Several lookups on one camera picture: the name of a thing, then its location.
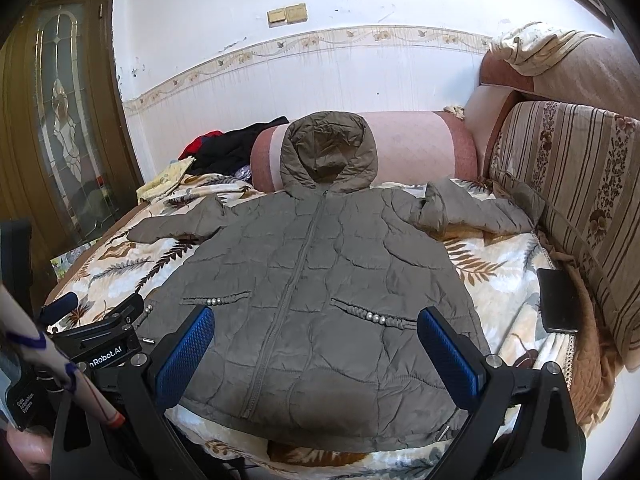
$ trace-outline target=jacket's left sleeve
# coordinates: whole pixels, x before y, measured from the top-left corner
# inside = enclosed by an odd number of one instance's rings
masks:
[[[414,206],[408,218],[411,224],[437,237],[453,228],[494,235],[526,233],[535,227],[537,220],[529,218],[511,200],[479,200],[449,179],[429,183],[424,205]]]
[[[211,238],[236,218],[236,213],[210,195],[188,213],[145,218],[129,231],[127,238],[143,244],[152,244],[160,238]]]

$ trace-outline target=smartphone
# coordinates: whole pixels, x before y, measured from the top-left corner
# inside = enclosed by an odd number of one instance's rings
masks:
[[[575,334],[580,330],[580,299],[565,270],[538,269],[540,313],[547,332]]]

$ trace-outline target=door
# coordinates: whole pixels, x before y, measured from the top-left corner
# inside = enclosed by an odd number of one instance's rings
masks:
[[[3,48],[2,194],[11,217],[31,219],[43,290],[50,259],[99,238],[142,181],[115,100],[107,7],[36,0]]]

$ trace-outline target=wallpaper border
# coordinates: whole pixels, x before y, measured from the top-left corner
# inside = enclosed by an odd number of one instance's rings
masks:
[[[193,88],[219,75],[241,68],[289,56],[340,48],[359,47],[426,47],[457,50],[470,54],[484,54],[489,50],[491,37],[448,28],[415,26],[363,26],[332,28],[295,34],[276,40],[254,44],[214,57],[178,74],[140,97],[123,102],[129,113],[139,113],[188,88]]]

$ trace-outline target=pocket trim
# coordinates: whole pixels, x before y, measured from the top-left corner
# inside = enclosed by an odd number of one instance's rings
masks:
[[[375,312],[373,310],[367,310],[360,306],[348,303],[343,300],[331,299],[331,304],[336,306],[340,310],[351,314],[352,316],[359,317],[364,321],[369,321],[376,325],[386,326],[389,328],[398,328],[400,330],[416,330],[416,322],[412,319],[404,317],[388,316],[381,312]]]
[[[216,298],[204,298],[197,296],[195,298],[182,298],[180,304],[218,306],[222,304],[235,303],[239,300],[244,300],[244,298],[248,298],[250,295],[251,292],[246,290],[244,292],[239,292],[238,294],[230,294],[229,296],[218,296]]]

